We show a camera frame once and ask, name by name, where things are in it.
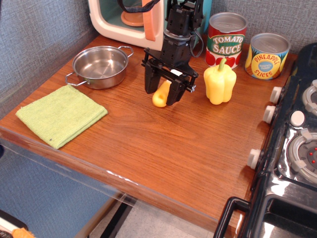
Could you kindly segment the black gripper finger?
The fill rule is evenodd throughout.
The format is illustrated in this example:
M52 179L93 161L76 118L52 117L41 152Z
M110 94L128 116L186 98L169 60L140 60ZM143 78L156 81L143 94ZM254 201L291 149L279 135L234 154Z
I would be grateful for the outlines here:
M145 64L145 91L147 94L152 94L158 89L160 81L159 68L157 68L151 61Z
M173 105L175 102L178 102L181 97L183 96L184 92L186 90L186 84L184 81L176 79L172 81L169 93L166 101L167 106Z

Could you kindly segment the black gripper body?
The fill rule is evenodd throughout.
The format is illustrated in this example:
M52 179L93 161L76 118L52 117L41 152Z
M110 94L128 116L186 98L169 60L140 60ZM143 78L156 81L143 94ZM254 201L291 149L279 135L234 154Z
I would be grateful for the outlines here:
M183 79L186 90L194 92L196 88L195 80L198 74L189 66L189 61L195 56L193 53L195 40L195 33L178 36L170 32L164 32L162 50L144 49L145 57L142 60L142 66L145 67L146 62L151 61L159 68L161 77L170 81Z

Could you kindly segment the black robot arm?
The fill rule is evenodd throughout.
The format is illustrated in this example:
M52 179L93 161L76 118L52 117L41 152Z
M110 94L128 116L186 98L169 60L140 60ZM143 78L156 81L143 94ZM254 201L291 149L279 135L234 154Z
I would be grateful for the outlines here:
M201 38L197 31L204 19L203 1L167 2L166 29L161 51L146 48L142 65L145 67L145 91L152 94L156 107L171 106L185 91L193 92L198 73L189 66L194 43Z

